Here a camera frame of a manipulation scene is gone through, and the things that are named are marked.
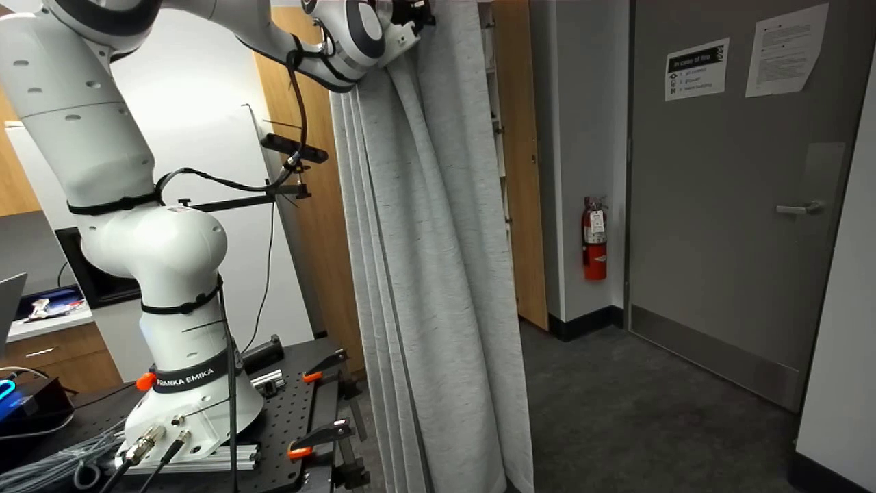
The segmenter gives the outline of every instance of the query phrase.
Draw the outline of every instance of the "paper sign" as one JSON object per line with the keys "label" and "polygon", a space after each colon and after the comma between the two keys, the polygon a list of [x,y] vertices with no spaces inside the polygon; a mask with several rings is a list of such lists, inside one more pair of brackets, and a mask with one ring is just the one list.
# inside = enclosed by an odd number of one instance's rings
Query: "paper sign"
{"label": "paper sign", "polygon": [[664,54],[664,100],[723,93],[731,37]]}
{"label": "paper sign", "polygon": [[756,23],[745,96],[798,93],[820,54],[826,3]]}

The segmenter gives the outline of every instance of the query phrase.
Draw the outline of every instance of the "wooden panel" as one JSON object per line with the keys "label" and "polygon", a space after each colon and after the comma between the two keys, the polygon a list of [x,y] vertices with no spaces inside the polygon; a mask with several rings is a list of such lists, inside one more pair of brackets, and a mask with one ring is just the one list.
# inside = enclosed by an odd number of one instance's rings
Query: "wooden panel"
{"label": "wooden panel", "polygon": [[54,333],[10,341],[4,348],[3,360],[21,364],[21,366],[43,366],[43,364],[98,353],[98,349],[106,349],[98,327],[78,326],[78,327],[67,327],[67,330],[54,330]]}
{"label": "wooden panel", "polygon": [[516,312],[548,330],[542,185],[530,69],[529,0],[492,3],[496,78],[512,212]]}
{"label": "wooden panel", "polygon": [[17,112],[0,91],[0,217],[32,212],[37,211],[37,201],[4,136],[4,121],[17,121]]}
{"label": "wooden panel", "polygon": [[[273,21],[281,30],[296,33],[302,41],[318,41],[318,30],[302,7],[273,7]],[[267,112],[277,133],[299,138],[299,106],[286,78],[286,70],[273,60],[256,56]],[[336,174],[336,151],[329,112],[329,91],[307,76],[299,76],[307,104],[307,143],[329,151],[326,163],[314,163],[304,180],[311,191],[310,199],[299,199],[289,208],[292,229],[302,249],[296,249],[296,266],[302,288],[310,292],[311,323],[349,353],[349,370],[362,371],[362,337],[356,319],[354,274],[348,254],[345,211]]]}
{"label": "wooden panel", "polygon": [[3,364],[36,366],[78,393],[121,386],[121,374],[93,323],[10,341],[0,366]]}
{"label": "wooden panel", "polygon": [[47,371],[78,393],[98,393],[121,386],[121,374],[106,349],[57,360]]}

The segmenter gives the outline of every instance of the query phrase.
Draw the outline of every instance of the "wooden cabinet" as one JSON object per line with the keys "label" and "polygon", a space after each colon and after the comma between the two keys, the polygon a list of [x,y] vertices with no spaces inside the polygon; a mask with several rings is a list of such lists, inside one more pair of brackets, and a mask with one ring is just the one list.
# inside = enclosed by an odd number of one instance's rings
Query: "wooden cabinet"
{"label": "wooden cabinet", "polygon": [[102,330],[93,323],[10,341],[0,364],[48,371],[66,389],[78,393],[96,393],[121,386]]}
{"label": "wooden cabinet", "polygon": [[32,212],[37,201],[4,136],[4,121],[17,121],[17,112],[0,91],[0,217]]}

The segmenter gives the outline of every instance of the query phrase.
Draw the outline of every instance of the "door handle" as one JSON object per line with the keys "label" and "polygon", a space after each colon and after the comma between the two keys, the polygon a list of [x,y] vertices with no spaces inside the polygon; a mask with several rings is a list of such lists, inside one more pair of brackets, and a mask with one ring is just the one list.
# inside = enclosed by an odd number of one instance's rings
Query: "door handle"
{"label": "door handle", "polygon": [[807,199],[807,201],[778,201],[778,217],[818,217],[826,211],[826,199]]}

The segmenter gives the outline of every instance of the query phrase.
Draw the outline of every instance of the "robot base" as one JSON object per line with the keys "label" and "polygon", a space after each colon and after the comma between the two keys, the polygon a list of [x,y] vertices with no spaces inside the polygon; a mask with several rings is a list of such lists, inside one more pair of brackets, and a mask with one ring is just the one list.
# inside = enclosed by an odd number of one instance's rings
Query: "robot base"
{"label": "robot base", "polygon": [[[262,410],[262,396],[247,374],[234,377],[234,407],[237,432]],[[141,438],[151,443],[135,462],[139,469],[156,469],[171,440],[182,440],[171,462],[215,462],[215,449],[229,438],[226,377],[176,393],[148,390],[125,419],[121,453],[130,451]]]}

